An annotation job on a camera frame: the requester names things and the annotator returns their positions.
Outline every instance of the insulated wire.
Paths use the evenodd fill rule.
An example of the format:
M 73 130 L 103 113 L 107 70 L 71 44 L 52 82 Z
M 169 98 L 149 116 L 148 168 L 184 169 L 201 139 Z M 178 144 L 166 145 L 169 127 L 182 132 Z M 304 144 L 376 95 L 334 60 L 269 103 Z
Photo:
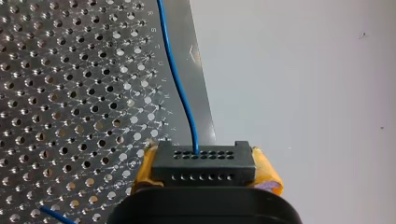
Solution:
M 192 139 L 192 150 L 195 155 L 199 154 L 199 145 L 198 145 L 198 133 L 197 128 L 195 126 L 194 116 L 192 115 L 191 108 L 189 105 L 189 100 L 187 99 L 186 92 L 183 90 L 183 85 L 181 84 L 180 78 L 177 73 L 177 66 L 175 63 L 175 58 L 172 53 L 172 47 L 169 41 L 168 31 L 166 27 L 166 16 L 163 8 L 163 0 L 157 0 L 158 9 L 160 11 L 160 21 L 161 21 L 161 29 L 163 31 L 163 42 L 165 44 L 166 56 L 168 57 L 169 65 L 171 67 L 172 77 L 175 81 L 175 85 L 177 88 L 178 96 L 180 97 L 181 103 L 183 104 L 184 111 L 187 115 L 187 120 L 190 124 L 190 132 Z

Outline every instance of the blue wire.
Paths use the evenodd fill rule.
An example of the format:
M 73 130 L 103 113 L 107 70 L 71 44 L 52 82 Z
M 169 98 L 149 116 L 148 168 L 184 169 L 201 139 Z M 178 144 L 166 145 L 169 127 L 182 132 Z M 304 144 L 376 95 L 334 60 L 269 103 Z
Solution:
M 46 206 L 41 206 L 40 207 L 40 211 L 45 213 L 45 214 L 47 214 L 47 215 L 49 215 L 49 216 L 51 216 L 51 217 L 54 217 L 54 218 L 58 219 L 58 221 L 61 221 L 64 224 L 76 224 L 74 221 L 62 216 L 61 214 L 59 214 L 57 212 L 54 212 L 54 211 L 50 210 Z
M 187 99 L 186 93 L 183 90 L 183 86 L 181 84 L 180 78 L 178 77 L 177 66 L 176 66 L 175 59 L 174 59 L 174 56 L 172 53 L 172 47 L 169 42 L 168 31 L 166 28 L 166 16 L 165 16 L 165 12 L 163 9 L 163 0 L 157 0 L 157 3 L 158 3 L 158 9 L 160 11 L 161 29 L 163 30 L 163 42 L 165 44 L 166 56 L 168 57 L 169 65 L 171 67 L 171 72 L 172 72 L 172 76 L 173 76 L 173 79 L 176 84 L 178 95 L 180 97 L 181 103 L 183 104 L 184 111 L 186 112 L 187 120 L 189 121 L 189 124 L 190 124 L 192 147 L 193 147 L 192 150 L 195 155 L 198 155 L 199 154 L 199 145 L 198 145 L 197 128 L 195 126 L 195 121 L 194 121 L 194 117 L 193 117 L 191 109 L 190 109 L 189 101 Z

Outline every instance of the white wall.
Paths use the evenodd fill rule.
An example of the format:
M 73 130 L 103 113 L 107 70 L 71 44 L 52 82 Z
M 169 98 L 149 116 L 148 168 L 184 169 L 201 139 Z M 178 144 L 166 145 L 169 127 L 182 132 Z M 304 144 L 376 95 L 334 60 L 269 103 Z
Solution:
M 191 7 L 218 144 L 261 146 L 304 223 L 396 223 L 396 1 Z

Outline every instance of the black plastic housing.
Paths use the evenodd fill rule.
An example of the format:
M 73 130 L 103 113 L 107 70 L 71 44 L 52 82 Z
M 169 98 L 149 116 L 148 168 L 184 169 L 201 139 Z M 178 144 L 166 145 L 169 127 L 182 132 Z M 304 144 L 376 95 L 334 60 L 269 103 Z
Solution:
M 201 146 L 200 155 L 192 147 L 158 145 L 152 165 L 152 179 L 166 187 L 175 186 L 245 186 L 254 180 L 256 167 L 246 141 L 235 146 Z

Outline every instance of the perforated metal sheet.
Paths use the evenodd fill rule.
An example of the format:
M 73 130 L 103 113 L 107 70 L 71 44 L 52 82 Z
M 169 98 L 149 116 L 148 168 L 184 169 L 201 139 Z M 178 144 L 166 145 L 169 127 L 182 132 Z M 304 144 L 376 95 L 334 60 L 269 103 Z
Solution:
M 2 0 L 0 20 L 0 222 L 56 223 L 37 210 L 46 205 L 104 223 L 148 141 L 190 141 L 155 0 Z M 192 36 L 179 53 L 199 65 L 198 86 Z M 201 133 L 214 136 L 205 84 L 199 94 Z

